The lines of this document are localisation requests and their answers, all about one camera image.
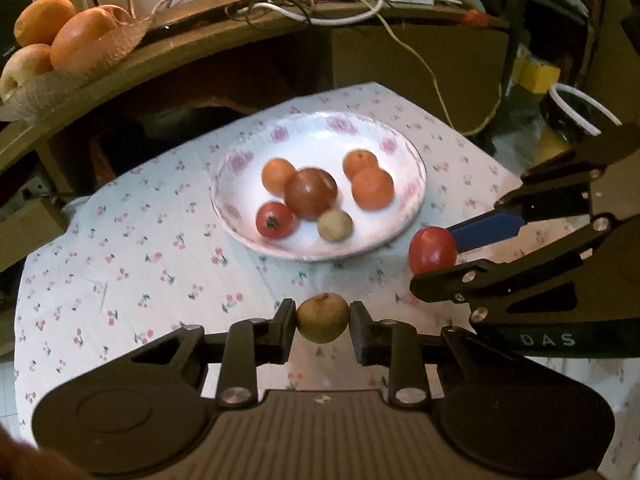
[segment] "potato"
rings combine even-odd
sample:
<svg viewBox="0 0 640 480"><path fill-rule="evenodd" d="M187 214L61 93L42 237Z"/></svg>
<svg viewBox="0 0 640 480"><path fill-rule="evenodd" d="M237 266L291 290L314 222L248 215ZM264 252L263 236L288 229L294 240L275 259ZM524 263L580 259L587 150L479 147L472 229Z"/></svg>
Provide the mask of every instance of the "potato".
<svg viewBox="0 0 640 480"><path fill-rule="evenodd" d="M318 219L318 234L328 242L342 242L353 233L353 220L342 209L329 209Z"/></svg>
<svg viewBox="0 0 640 480"><path fill-rule="evenodd" d="M349 324L349 305L334 292L324 292L304 301L296 312L298 331L312 343L325 344L338 338Z"/></svg>

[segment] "electrical cable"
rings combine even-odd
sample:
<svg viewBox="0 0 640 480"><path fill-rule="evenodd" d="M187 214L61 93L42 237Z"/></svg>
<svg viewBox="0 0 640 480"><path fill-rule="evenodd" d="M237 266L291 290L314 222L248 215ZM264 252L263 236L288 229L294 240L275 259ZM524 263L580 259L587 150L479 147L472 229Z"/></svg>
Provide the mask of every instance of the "electrical cable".
<svg viewBox="0 0 640 480"><path fill-rule="evenodd" d="M158 2L156 6L153 8L151 15L153 16L158 11L159 7L166 1L169 1L169 0L161 0L160 2ZM421 65L423 65L424 68L427 70L427 72L431 75L433 87L434 87L434 90L436 91L436 95L438 97L440 106L447 119L447 123L449 123L449 126L455 130L456 128L453 125L453 122L449 115L449 111L447 110L447 105L445 104L444 98L442 97L442 93L440 92L440 86L438 84L438 79L436 78L435 73L433 72L429 64L422 58L422 56L413 47L406 44L404 41L400 40L396 36L396 34L393 32L393 29L388 24L386 19L380 15L380 10L382 10L385 0L376 0L375 5L372 5L369 2L369 0L359 0L359 1L361 1L361 3L365 4L367 7L369 7L369 10L361 14L358 14L356 16L348 16L346 18L313 18L311 17L311 13L313 12L314 5L315 5L315 0L308 0L308 3L310 4L309 9L305 9L305 6L296 0L250 0L248 4L247 4L247 1L243 0L242 2L236 2L235 4L230 4L229 6L227 6L227 8L225 9L225 12L230 19L236 20L236 21L238 20L237 16L242 16L242 20L246 21L252 27L256 27L255 23L252 23L250 21L250 13L254 9L264 9L267 11L279 12L283 16L289 19L295 20L297 22L308 23L311 25L317 25L322 27L340 27L344 25L354 25L355 23L360 23L370 18L377 17L380 20L380 23L383 25L383 27L385 27L385 30L387 31L391 39L394 40L398 45L400 45L406 51L411 53L413 56L415 56L418 59L418 61L420 61ZM290 6L297 8L300 11L300 14L284 8L283 2L286 2ZM241 4L242 7L240 7L239 9L235 9L234 7L238 4ZM495 114L497 113L497 110L500 106L501 101L502 101L502 85L498 84L498 99L494 107L492 108L491 113L489 113L489 115L484 119L484 121L482 121L482 123L477 128L470 130L468 132L460 132L460 134L462 136L469 137L482 131L487 126L487 124L495 117Z"/></svg>

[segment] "white plate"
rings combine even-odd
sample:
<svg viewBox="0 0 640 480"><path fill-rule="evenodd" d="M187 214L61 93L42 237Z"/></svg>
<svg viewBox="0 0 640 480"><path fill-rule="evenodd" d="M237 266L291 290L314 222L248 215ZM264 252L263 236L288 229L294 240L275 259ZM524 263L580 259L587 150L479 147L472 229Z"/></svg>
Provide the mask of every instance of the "white plate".
<svg viewBox="0 0 640 480"><path fill-rule="evenodd" d="M351 196L342 159L355 149L373 152L380 168L394 180L396 196L384 210L367 212ZM274 157L297 169L321 168L338 184L338 202L351 218L354 232L340 243L322 240L315 222L300 222L284 240L269 240L255 227L255 215L269 200L280 200L262 186L262 167ZM293 114L265 124L223 159L211 187L213 207L224 228L259 253L287 260L325 261L364 253L400 234L424 199L426 170L418 151L394 129L356 114Z"/></svg>

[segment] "table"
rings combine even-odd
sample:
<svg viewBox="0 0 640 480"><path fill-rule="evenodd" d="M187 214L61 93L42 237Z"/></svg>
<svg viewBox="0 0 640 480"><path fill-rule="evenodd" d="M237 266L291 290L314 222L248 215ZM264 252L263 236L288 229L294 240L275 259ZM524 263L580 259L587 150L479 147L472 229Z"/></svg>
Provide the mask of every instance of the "table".
<svg viewBox="0 0 640 480"><path fill-rule="evenodd" d="M210 175L229 147L266 121L320 110L370 116L406 135L427 167L424 205L404 234L364 256L319 264L265 258L233 240L218 224L210 204ZM448 126L377 84L294 99L150 160L89 198L65 235L27 259L15 321L22 436L33 440L34 407L64 381L181 324L224 332L238 320L270 318L278 301L287 297L299 304L333 291L349 302L363 301L374 319L410 322L422 333L439 333L448 324L468 327L467 305L425 304L409 293L409 241L421 225L449 226L491 209L500 195L519 183ZM513 260L569 229L563 221L531 224L513 240L460 258ZM630 385L623 383L625 373L637 383L637 362L545 363L607 396L620 424L602 469L610 478L628 478L638 455L640 410L628 415L626 402L633 398ZM204 396L214 395L217 369L210 366ZM428 371L434 396L441 395L433 368ZM258 387L262 392L379 388L384 377L384 368L357 365L345 332L327 345L297 336L286 367L258 369Z"/></svg>

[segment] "red tomato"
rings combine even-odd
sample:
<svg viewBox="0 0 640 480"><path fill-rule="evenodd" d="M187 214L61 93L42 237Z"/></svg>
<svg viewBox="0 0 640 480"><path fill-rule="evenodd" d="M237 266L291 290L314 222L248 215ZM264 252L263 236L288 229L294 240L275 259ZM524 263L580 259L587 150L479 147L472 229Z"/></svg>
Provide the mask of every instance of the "red tomato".
<svg viewBox="0 0 640 480"><path fill-rule="evenodd" d="M258 209L255 226L265 238L286 238L298 228L298 219L280 202L267 202Z"/></svg>
<svg viewBox="0 0 640 480"><path fill-rule="evenodd" d="M284 184L284 203L305 220L318 220L337 197L338 185L334 178L318 168L304 168Z"/></svg>
<svg viewBox="0 0 640 480"><path fill-rule="evenodd" d="M409 267L414 276L451 267L457 256L454 237L441 227L420 229L409 244Z"/></svg>

